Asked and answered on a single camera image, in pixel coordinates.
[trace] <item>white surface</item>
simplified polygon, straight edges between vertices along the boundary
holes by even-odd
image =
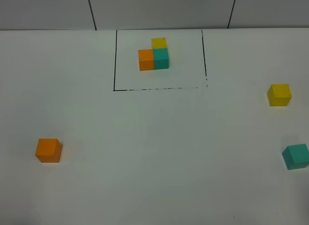
[[[308,169],[281,151],[309,143],[308,36],[204,30],[208,88],[112,92],[114,31],[0,33],[1,223],[307,225]]]
[[[94,29],[88,0],[0,0],[0,29]]]
[[[230,28],[309,27],[309,0],[236,0]]]
[[[90,0],[98,29],[227,28],[234,0]]]
[[[169,69],[140,71],[138,50],[152,49],[151,39],[162,37]],[[115,76],[115,90],[206,87],[201,30],[118,31]]]

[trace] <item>white table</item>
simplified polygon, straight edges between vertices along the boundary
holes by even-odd
[[[113,92],[115,31],[1,32],[1,223],[307,225],[308,170],[281,152],[309,144],[309,30],[203,34],[207,88]]]

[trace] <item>cube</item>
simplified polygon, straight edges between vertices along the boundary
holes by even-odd
[[[162,49],[162,48],[168,47],[166,43],[166,38],[152,38],[151,43],[152,43],[153,49]]]
[[[154,53],[153,50],[139,50],[140,71],[154,70]]]
[[[154,69],[168,69],[169,68],[169,53],[168,49],[154,49]]]
[[[301,169],[309,165],[309,151],[306,144],[289,145],[282,156],[288,169]]]
[[[60,161],[62,144],[58,139],[39,139],[35,156],[43,163]]]
[[[272,84],[267,93],[270,106],[287,106],[292,98],[288,84]]]

